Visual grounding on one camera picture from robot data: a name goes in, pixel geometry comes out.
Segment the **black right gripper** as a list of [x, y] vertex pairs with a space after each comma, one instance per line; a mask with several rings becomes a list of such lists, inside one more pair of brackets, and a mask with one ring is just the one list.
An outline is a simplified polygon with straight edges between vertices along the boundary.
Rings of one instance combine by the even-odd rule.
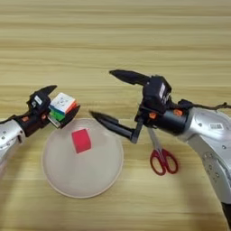
[[[150, 78], [144, 74], [131, 71], [115, 69], [109, 73], [117, 79], [131, 85], [145, 86]], [[185, 109], [168, 109], [164, 114], [158, 114], [144, 106], [139, 106], [134, 121], [136, 128], [121, 125], [119, 121], [106, 114], [91, 111], [90, 114], [107, 130], [127, 138], [132, 143], [137, 143], [143, 125], [150, 128], [158, 128], [166, 133], [180, 135], [186, 128], [189, 111]]]

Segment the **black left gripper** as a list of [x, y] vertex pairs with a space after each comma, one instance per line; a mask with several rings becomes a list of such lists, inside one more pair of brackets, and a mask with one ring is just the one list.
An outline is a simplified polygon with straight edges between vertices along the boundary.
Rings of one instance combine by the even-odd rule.
[[[48, 96], [57, 86], [50, 85], [39, 90], [39, 93]], [[13, 120], [18, 123], [23, 129], [26, 137], [31, 136], [39, 129], [45, 127], [51, 122], [56, 128], [62, 129], [68, 123], [70, 123], [76, 114], [78, 113], [80, 106], [75, 106], [66, 115], [63, 115], [57, 111], [45, 111], [39, 113], [27, 112], [23, 115], [16, 115]]]

